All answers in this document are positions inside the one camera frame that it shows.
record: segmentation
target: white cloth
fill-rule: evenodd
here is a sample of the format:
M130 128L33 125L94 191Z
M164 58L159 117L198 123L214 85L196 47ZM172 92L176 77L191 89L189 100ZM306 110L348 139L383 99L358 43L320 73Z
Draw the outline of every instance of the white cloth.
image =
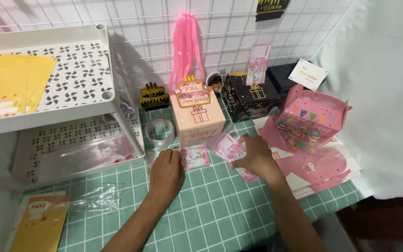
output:
M403 1L354 0L313 60L319 90L353 106L337 135L362 167L365 197L403 197Z

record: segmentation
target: shelf leg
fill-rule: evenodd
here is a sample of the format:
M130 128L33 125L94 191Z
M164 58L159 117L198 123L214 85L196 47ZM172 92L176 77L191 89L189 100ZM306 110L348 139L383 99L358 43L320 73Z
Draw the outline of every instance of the shelf leg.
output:
M124 117L124 114L122 113L122 111L119 109L117 112L113 113L113 116L118 121L119 126L124 130L125 135L130 140L132 146L135 148L136 153L140 157L142 157L145 152L142 149L141 145L139 144L138 139L136 139L136 136L133 135L132 129L130 128L129 124L127 123L127 120Z

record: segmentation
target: black gift box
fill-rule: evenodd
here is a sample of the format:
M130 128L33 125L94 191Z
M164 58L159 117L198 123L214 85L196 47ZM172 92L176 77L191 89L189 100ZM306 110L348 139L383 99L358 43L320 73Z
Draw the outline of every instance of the black gift box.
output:
M280 66L271 66L267 68L266 75L273 83L278 94L281 98L287 96L288 91L297 83L290 80L288 77L292 73L293 69L295 68L296 63L285 64Z
M247 72L230 73L222 88L222 99L233 123L265 117L281 99L266 76L265 83L246 85Z

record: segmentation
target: hand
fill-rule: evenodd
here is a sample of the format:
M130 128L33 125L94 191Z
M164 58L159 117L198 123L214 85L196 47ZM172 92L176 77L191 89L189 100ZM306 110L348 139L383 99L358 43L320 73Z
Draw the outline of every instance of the hand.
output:
M181 190L184 182L181 154L167 149L161 151L150 170L150 189L147 194L167 208Z
M269 180L285 179L283 173L274 161L268 143L261 136L255 138L248 134L243 135L239 143L245 142L247 155L238 160L232 161L229 166L232 168L245 168L250 173L260 176L267 183Z

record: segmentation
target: gold gift illustration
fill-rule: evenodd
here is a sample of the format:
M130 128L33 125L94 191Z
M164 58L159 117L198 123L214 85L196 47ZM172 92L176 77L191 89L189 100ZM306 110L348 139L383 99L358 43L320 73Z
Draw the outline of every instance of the gold gift illustration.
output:
M259 87L258 84L250 85L250 93L253 95L253 99L255 100L265 98L263 88Z
M194 117L195 123L207 122L209 121L208 114L206 113L206 109L203 109L202 106L195 106L191 111L192 116Z

